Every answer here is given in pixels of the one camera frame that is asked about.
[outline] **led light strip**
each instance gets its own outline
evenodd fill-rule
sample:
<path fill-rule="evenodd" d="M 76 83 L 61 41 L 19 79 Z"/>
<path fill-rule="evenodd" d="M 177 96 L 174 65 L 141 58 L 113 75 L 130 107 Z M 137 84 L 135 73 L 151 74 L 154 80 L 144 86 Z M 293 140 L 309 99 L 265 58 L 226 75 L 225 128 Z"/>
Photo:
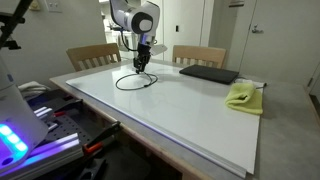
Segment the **led light strip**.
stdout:
<path fill-rule="evenodd" d="M 7 126 L 0 124 L 0 138 L 8 147 L 14 146 L 15 151 L 25 152 L 28 150 L 27 145 Z"/>

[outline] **white tabletop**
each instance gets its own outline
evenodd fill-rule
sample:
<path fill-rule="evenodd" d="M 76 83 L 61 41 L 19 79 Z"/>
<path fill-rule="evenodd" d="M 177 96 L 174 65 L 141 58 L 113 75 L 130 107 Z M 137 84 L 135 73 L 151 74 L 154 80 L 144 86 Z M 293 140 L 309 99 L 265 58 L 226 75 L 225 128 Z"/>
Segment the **white tabletop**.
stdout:
<path fill-rule="evenodd" d="M 179 74 L 181 68 L 149 63 L 159 80 L 137 91 L 115 82 L 134 73 L 132 64 L 68 80 L 67 83 L 134 120 L 244 177 L 253 173 L 259 116 L 229 109 L 230 86 Z M 148 84 L 144 75 L 123 79 L 121 88 Z"/>

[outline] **yellow towel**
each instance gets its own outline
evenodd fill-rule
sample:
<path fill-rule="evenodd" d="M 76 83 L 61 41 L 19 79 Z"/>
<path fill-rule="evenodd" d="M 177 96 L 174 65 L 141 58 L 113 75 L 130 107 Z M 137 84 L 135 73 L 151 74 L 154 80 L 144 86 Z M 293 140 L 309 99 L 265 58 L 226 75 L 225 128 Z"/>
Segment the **yellow towel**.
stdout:
<path fill-rule="evenodd" d="M 252 83 L 234 83 L 225 104 L 238 111 L 262 114 L 262 93 Z"/>

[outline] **black laptop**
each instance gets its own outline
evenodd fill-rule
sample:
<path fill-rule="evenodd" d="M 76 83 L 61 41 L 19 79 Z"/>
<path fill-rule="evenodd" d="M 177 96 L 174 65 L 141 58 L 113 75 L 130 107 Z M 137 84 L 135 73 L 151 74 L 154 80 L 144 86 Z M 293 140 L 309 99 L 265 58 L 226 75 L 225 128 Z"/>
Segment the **black laptop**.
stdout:
<path fill-rule="evenodd" d="M 193 76 L 222 84 L 230 84 L 238 77 L 239 72 L 192 65 L 179 71 L 180 74 Z"/>

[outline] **blue light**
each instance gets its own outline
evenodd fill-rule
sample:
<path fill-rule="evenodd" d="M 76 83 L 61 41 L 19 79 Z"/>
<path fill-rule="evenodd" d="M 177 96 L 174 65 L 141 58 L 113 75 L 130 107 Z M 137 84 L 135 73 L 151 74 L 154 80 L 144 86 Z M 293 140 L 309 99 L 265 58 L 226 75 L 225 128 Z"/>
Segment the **blue light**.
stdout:
<path fill-rule="evenodd" d="M 16 148 L 19 151 L 25 151 L 25 150 L 27 150 L 28 147 L 23 142 L 20 142 L 20 143 L 16 144 Z"/>
<path fill-rule="evenodd" d="M 13 144 L 16 144 L 20 141 L 19 137 L 15 134 L 11 134 L 11 135 L 7 136 L 7 138 Z"/>
<path fill-rule="evenodd" d="M 0 125 L 0 133 L 8 136 L 12 133 L 11 129 L 6 125 Z"/>

